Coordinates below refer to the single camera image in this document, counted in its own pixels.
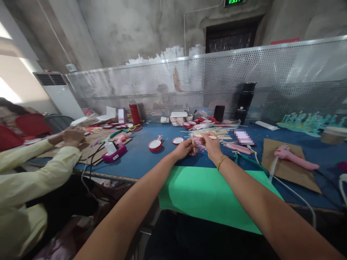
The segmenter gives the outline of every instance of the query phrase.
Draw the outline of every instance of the pliers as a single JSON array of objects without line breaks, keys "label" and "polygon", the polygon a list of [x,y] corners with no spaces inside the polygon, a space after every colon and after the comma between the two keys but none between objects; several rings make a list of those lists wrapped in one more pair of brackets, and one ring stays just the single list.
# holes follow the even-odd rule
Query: pliers
[{"label": "pliers", "polygon": [[232,153],[234,154],[235,163],[237,165],[239,165],[238,159],[239,159],[239,156],[241,156],[243,159],[245,159],[245,161],[249,162],[250,164],[253,164],[259,170],[265,172],[266,175],[268,175],[268,176],[270,175],[269,172],[261,164],[257,163],[255,160],[252,160],[252,159],[248,158],[247,156],[240,154],[239,151],[233,151]]}]

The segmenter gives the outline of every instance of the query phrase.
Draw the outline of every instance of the gold bracelet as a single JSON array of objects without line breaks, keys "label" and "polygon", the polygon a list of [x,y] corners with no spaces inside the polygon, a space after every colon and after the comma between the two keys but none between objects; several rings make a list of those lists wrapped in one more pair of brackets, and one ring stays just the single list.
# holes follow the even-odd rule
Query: gold bracelet
[{"label": "gold bracelet", "polygon": [[226,155],[223,155],[222,158],[219,160],[219,162],[217,163],[217,170],[219,170],[219,166],[222,163],[222,161],[225,159],[225,157],[227,157]]}]

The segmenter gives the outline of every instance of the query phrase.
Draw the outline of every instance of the red chair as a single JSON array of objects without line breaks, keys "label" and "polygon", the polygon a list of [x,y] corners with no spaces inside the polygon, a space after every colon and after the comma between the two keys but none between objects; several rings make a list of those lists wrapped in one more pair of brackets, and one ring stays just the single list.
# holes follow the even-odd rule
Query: red chair
[{"label": "red chair", "polygon": [[16,118],[17,127],[26,135],[47,135],[52,132],[52,129],[44,122],[42,114],[25,114]]},{"label": "red chair", "polygon": [[21,146],[24,140],[10,128],[0,125],[0,151]]}]

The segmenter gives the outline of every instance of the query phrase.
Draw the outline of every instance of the chair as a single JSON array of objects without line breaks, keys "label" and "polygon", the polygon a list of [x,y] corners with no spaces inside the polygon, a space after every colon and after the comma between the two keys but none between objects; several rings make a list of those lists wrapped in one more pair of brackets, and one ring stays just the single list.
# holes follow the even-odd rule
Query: chair
[{"label": "chair", "polygon": [[10,128],[0,125],[0,151],[21,146],[24,140]]},{"label": "chair", "polygon": [[43,121],[53,130],[54,134],[57,134],[68,128],[74,120],[68,116],[54,115],[46,116]]},{"label": "chair", "polygon": [[26,135],[41,135],[52,131],[44,122],[42,114],[25,114],[16,118],[17,127]]}]

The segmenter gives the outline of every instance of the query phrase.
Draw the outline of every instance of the black thermos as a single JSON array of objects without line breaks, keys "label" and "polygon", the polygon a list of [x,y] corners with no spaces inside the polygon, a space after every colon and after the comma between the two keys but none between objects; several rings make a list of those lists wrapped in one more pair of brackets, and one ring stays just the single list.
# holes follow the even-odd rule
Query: black thermos
[{"label": "black thermos", "polygon": [[241,125],[244,124],[249,106],[252,102],[256,82],[246,82],[243,85],[239,101],[237,103],[236,119],[241,120]]}]

